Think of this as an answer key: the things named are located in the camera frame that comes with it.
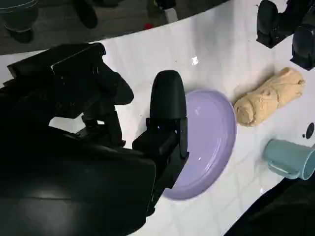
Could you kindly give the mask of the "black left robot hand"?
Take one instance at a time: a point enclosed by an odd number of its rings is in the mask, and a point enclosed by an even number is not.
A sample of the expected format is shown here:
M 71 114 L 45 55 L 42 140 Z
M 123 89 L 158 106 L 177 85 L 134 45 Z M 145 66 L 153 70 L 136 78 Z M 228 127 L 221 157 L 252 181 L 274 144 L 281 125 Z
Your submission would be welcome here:
M 270 0 L 263 0 L 257 12 L 257 42 L 273 48 L 289 36 L 292 40 L 291 62 L 308 71 L 315 67 L 315 2 L 289 0 L 279 12 Z

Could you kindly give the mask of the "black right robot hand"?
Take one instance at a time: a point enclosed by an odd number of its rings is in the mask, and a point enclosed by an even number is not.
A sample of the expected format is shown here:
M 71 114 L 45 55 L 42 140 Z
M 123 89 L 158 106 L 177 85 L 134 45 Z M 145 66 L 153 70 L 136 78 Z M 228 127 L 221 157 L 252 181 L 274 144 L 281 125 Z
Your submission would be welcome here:
M 184 85 L 153 82 L 146 130 L 125 148 L 116 106 L 133 101 L 101 43 L 63 44 L 8 66 L 0 90 L 0 233 L 126 236 L 188 157 Z

